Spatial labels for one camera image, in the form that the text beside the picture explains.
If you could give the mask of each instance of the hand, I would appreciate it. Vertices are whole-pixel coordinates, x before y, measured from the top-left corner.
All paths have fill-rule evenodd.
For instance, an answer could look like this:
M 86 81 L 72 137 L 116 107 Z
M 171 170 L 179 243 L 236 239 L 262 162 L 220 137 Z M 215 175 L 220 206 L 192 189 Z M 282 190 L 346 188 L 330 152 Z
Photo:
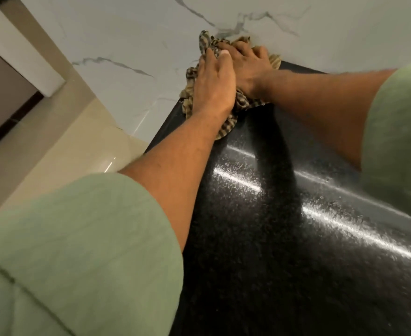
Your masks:
M 229 52 L 221 51 L 216 59 L 213 50 L 208 48 L 205 60 L 201 57 L 199 61 L 193 115 L 212 117 L 222 125 L 235 104 L 235 94 L 236 77 Z
M 218 47 L 228 50 L 232 56 L 237 87 L 248 97 L 260 99 L 260 81 L 273 70 L 266 47 L 256 46 L 252 49 L 243 41 L 237 41 L 233 45 L 220 42 Z

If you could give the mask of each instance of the person's left hand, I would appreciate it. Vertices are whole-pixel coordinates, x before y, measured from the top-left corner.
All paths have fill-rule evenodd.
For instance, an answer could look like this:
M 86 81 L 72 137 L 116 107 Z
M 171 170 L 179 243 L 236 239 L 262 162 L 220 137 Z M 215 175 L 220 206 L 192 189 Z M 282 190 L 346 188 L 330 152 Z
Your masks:
M 203 115 L 222 124 L 235 104 L 236 77 L 229 51 L 222 50 L 218 59 L 208 48 L 205 60 L 199 61 L 195 81 L 193 115 Z

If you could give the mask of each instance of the beige floor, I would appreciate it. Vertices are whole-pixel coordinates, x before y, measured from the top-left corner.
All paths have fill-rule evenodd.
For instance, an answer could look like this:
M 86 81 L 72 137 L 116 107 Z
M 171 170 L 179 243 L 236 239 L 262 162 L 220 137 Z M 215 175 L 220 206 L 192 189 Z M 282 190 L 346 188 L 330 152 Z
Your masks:
M 0 142 L 0 208 L 52 191 L 92 172 L 112 172 L 147 143 L 126 135 L 19 0 L 7 18 L 66 80 Z

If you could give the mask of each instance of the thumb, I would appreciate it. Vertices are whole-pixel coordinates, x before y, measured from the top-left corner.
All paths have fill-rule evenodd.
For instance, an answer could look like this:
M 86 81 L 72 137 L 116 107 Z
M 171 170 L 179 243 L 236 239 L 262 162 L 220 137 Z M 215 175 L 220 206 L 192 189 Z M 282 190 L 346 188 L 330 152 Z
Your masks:
M 223 49 L 218 56 L 218 74 L 234 73 L 233 61 L 228 50 Z

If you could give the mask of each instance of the finger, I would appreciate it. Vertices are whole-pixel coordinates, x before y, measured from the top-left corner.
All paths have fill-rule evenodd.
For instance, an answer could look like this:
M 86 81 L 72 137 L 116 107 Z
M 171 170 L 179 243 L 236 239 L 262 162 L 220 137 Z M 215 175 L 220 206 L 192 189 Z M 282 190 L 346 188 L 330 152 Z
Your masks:
M 242 55 L 244 56 L 251 56 L 255 57 L 254 51 L 251 49 L 248 43 L 243 42 L 243 41 L 236 41 L 232 44 L 237 50 L 241 52 Z
M 217 69 L 217 61 L 215 57 L 215 53 L 213 52 L 213 49 L 207 48 L 205 51 L 205 71 L 211 72 L 214 71 L 216 72 Z
M 201 58 L 199 59 L 198 77 L 200 77 L 204 73 L 204 70 L 205 70 L 205 60 L 201 56 Z
M 231 54 L 228 50 L 222 50 L 218 57 L 218 74 L 227 76 L 232 73 L 235 74 Z
M 269 52 L 264 46 L 255 46 L 252 49 L 256 56 L 263 60 L 269 60 Z
M 218 44 L 218 47 L 220 49 L 228 50 L 233 60 L 236 60 L 242 57 L 241 53 L 238 52 L 238 50 L 235 47 L 233 47 L 232 45 L 229 45 L 228 43 L 220 42 Z

